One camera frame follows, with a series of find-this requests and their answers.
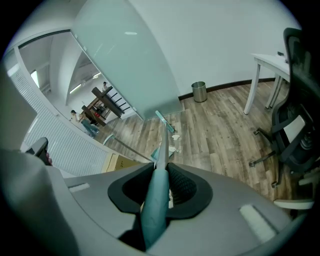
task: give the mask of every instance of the desk leg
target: desk leg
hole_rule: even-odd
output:
[[[246,105],[245,105],[245,108],[243,111],[243,113],[245,113],[246,115],[249,113],[251,105],[254,102],[256,90],[258,87],[260,67],[261,67],[260,64],[256,63],[256,67],[255,67],[255,70],[253,73],[253,79],[252,79],[252,83],[251,83],[251,87],[250,87],[250,93],[249,93],[249,96],[248,96],[248,99],[246,101]]]
[[[279,84],[278,84],[278,86],[277,86],[277,88],[276,88],[274,97],[273,97],[273,99],[272,99],[272,101],[271,101],[271,104],[270,104],[270,107],[271,107],[271,108],[272,108],[272,107],[275,105],[275,103],[276,103],[276,100],[277,100],[277,98],[278,98],[278,95],[279,95],[279,92],[280,92],[280,89],[281,89],[282,81],[283,81],[283,78],[280,77],[280,79],[279,79]]]
[[[269,99],[265,105],[265,108],[268,109],[270,107],[270,104],[271,104],[271,101],[273,100],[273,98],[275,97],[275,94],[276,94],[276,91],[277,91],[277,88],[279,86],[279,79],[280,79],[280,76],[278,74],[275,75],[275,80],[274,80],[274,84],[273,84],[273,87],[272,87],[272,90],[271,90],[271,93],[270,93],[270,96],[269,96]]]

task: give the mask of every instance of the ceiling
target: ceiling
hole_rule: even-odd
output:
[[[90,81],[94,75],[99,73],[96,66],[91,62],[87,55],[82,52],[78,60],[77,66],[73,71],[72,84],[70,85],[70,91],[72,91],[79,84]]]
[[[33,41],[22,47],[20,54],[26,66],[26,69],[31,74],[34,70],[37,72],[39,88],[46,94],[50,88],[50,52],[53,38],[57,35],[50,35]],[[99,71],[92,64],[87,55],[82,52],[76,69],[73,71],[70,91],[79,84],[92,79]]]
[[[38,39],[20,48],[26,69],[31,74],[36,70],[41,91],[50,89],[49,64],[53,35]]]

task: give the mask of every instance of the ceiling light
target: ceiling light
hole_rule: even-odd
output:
[[[93,79],[96,79],[96,78],[98,78],[98,76],[101,74],[101,72],[99,72],[98,74],[95,74],[94,76],[93,76]]]
[[[38,81],[37,71],[36,70],[33,71],[30,75],[31,75],[33,81],[35,82],[36,86],[38,86],[38,88],[39,88],[39,81]]]
[[[137,35],[138,33],[136,32],[130,32],[130,31],[127,31],[127,32],[124,32],[126,35],[130,35],[130,36],[133,36],[133,35]]]
[[[70,91],[70,93],[72,94],[76,89],[78,89],[79,87],[81,86],[81,83],[76,87],[74,88],[72,91]]]

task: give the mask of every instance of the office chair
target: office chair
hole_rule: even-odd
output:
[[[254,135],[263,135],[271,144],[272,152],[249,162],[253,167],[273,155],[278,158],[278,179],[282,180],[284,164],[291,173],[304,173],[319,165],[320,87],[316,82],[315,59],[306,49],[301,30],[286,28],[283,32],[290,68],[290,89],[286,98],[274,107],[270,133],[258,128]]]

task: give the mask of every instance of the silver trash can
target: silver trash can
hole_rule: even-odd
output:
[[[207,100],[207,88],[205,82],[194,82],[191,87],[195,102],[205,102]]]

